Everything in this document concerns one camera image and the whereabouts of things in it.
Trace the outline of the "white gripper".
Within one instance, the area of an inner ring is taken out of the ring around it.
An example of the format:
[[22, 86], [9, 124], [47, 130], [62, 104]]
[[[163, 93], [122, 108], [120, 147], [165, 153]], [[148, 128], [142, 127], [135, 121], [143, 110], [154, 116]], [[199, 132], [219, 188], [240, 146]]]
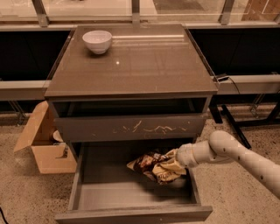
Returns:
[[[185, 168], [194, 168], [209, 162], [211, 151], [208, 141], [204, 141], [183, 144], [178, 149], [169, 150], [165, 155], [168, 159], [176, 158]], [[178, 175], [186, 175], [186, 169], [182, 166], [174, 164], [171, 169]]]

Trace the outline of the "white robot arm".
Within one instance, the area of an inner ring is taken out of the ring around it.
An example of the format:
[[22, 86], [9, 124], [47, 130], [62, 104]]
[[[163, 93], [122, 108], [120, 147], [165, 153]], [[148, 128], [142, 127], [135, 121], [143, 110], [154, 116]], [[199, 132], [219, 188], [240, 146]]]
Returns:
[[235, 161], [280, 199], [280, 165], [248, 150], [226, 131], [216, 130], [206, 141], [181, 145], [171, 161], [180, 168]]

